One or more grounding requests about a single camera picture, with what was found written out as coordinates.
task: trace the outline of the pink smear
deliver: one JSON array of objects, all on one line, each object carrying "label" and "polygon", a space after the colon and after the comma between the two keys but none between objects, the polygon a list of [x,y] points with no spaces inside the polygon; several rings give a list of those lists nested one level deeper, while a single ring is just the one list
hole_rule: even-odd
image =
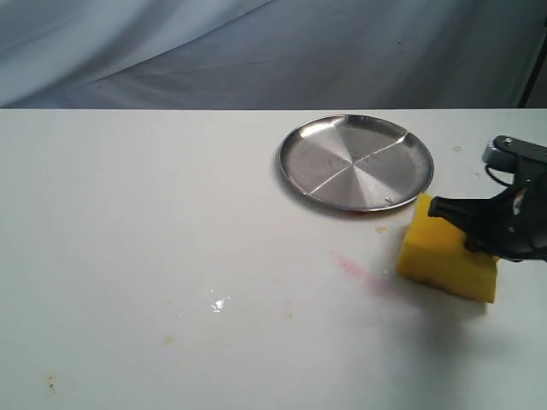
[{"label": "pink smear", "polygon": [[377,295],[387,296],[390,293],[380,280],[371,276],[364,267],[357,265],[354,261],[350,261],[336,252],[331,252],[331,254],[336,258],[338,266],[350,278],[356,279],[360,284],[373,290]]}]

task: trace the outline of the yellow sponge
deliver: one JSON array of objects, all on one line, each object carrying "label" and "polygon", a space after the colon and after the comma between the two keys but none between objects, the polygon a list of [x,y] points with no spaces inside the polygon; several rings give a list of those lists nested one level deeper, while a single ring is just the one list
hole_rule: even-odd
[{"label": "yellow sponge", "polygon": [[431,197],[420,195],[404,238],[397,273],[404,278],[480,302],[494,302],[497,259],[463,246],[465,234],[442,218],[429,218]]}]

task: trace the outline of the metal plate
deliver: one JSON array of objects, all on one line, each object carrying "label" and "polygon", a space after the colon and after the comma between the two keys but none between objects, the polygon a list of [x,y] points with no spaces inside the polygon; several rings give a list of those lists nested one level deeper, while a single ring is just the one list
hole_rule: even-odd
[{"label": "metal plate", "polygon": [[413,201],[430,184],[433,159],[415,135],[389,121],[336,115],[291,132],[281,171],[298,191],[330,207],[380,211]]}]

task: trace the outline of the white tabletop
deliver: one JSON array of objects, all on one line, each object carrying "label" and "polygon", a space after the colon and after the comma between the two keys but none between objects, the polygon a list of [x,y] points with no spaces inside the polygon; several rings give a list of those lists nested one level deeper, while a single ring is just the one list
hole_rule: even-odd
[{"label": "white tabletop", "polygon": [[[363,113],[423,140],[432,195],[498,193],[498,134],[547,144],[547,110]],[[487,307],[397,278],[413,206],[277,177],[326,114],[0,111],[0,408],[543,408],[545,264],[500,262]]]}]

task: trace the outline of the white backdrop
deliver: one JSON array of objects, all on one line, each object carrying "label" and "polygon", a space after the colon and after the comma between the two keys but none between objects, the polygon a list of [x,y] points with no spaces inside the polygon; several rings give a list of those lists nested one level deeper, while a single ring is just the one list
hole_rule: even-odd
[{"label": "white backdrop", "polygon": [[[29,86],[4,104],[512,107],[547,16],[544,0],[117,0],[94,6],[93,13],[106,19],[104,13],[129,3],[133,16],[99,51],[88,51],[77,69]],[[62,51],[57,47],[57,59]],[[5,71],[0,69],[3,89],[10,87]],[[42,68],[32,73],[39,77]]]}]

